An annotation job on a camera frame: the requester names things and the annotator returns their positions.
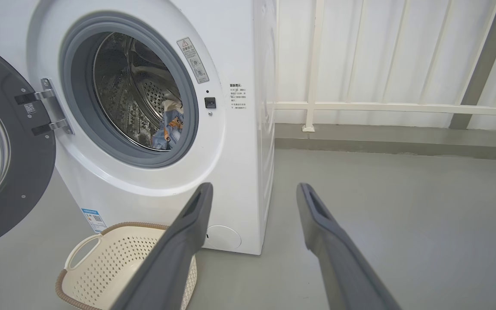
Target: door hinge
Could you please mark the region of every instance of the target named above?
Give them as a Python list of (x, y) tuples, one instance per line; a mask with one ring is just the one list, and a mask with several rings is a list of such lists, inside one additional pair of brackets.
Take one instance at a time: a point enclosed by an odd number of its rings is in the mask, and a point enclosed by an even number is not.
[(74, 132), (70, 128), (70, 123), (65, 117), (62, 111), (61, 103), (57, 98), (57, 94), (53, 91), (53, 85), (51, 84), (51, 79), (43, 78), (41, 79), (41, 86), (43, 86), (42, 92), (23, 94), (20, 96), (15, 96), (16, 103), (18, 104), (29, 104), (38, 100), (43, 102), (51, 122), (49, 124), (41, 125), (32, 129), (34, 135), (41, 135), (43, 133), (49, 132), (51, 130), (55, 131), (57, 129), (63, 129), (68, 135), (73, 135)]

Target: warning label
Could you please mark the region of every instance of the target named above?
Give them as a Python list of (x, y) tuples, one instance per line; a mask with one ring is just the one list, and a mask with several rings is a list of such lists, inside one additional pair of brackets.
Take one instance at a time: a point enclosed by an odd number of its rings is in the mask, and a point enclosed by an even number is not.
[(89, 224), (91, 224), (91, 228), (93, 228), (96, 233), (100, 233), (106, 229), (105, 222), (96, 210), (82, 209), (82, 211), (89, 221)]
[(210, 79), (206, 74), (206, 69), (202, 64), (202, 61), (200, 60), (195, 47), (191, 43), (191, 39), (187, 37), (185, 39), (181, 39), (177, 41), (177, 45), (179, 45), (181, 51), (183, 51), (183, 55), (185, 55), (185, 58), (187, 58), (187, 61), (189, 61), (189, 65), (191, 65), (191, 69), (196, 76), (197, 82), (199, 84), (208, 82)]
[(246, 110), (246, 88), (242, 84), (229, 84), (231, 99), (231, 109)]

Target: blue label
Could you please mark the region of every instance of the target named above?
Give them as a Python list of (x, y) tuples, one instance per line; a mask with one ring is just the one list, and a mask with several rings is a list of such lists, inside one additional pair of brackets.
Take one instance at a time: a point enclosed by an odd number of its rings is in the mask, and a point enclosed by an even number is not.
[(91, 228), (96, 233), (100, 233), (106, 229), (106, 224), (104, 220), (102, 220), (102, 216), (96, 210), (82, 209), (85, 218), (91, 225)]
[(91, 214), (97, 214), (99, 215), (99, 213), (95, 210), (89, 210), (89, 209), (82, 209), (83, 213), (91, 213)]

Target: washing machine door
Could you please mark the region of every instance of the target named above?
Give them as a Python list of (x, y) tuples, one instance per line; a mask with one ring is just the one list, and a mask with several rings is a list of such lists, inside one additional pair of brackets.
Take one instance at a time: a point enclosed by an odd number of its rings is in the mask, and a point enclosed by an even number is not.
[(0, 57), (0, 237), (32, 210), (53, 174), (55, 135), (38, 97)]

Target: brown basket rim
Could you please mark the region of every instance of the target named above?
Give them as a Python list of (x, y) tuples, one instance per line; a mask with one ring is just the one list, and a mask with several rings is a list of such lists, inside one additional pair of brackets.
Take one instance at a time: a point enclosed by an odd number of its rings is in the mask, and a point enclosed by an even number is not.
[[(122, 228), (122, 227), (127, 227), (127, 226), (134, 226), (134, 227), (146, 227), (146, 228), (155, 228), (155, 229), (161, 229), (165, 231), (166, 229), (169, 228), (169, 226), (166, 225), (160, 225), (160, 224), (151, 224), (151, 223), (143, 223), (143, 222), (124, 222), (124, 223), (118, 223), (116, 225), (112, 225), (109, 228), (106, 228), (104, 231), (101, 232), (101, 235), (105, 235), (109, 233), (110, 231), (114, 231), (115, 229)], [(83, 302), (80, 302), (79, 300), (76, 300), (69, 295), (67, 295), (63, 290), (62, 290), (62, 283), (65, 280), (67, 270), (63, 269), (61, 273), (59, 273), (59, 277), (57, 277), (57, 283), (55, 283), (55, 291), (57, 292), (57, 296), (64, 300), (65, 302), (73, 305), (76, 308), (82, 309), (82, 310), (102, 310), (100, 308), (96, 308), (93, 306), (89, 306), (88, 304), (84, 304)]]

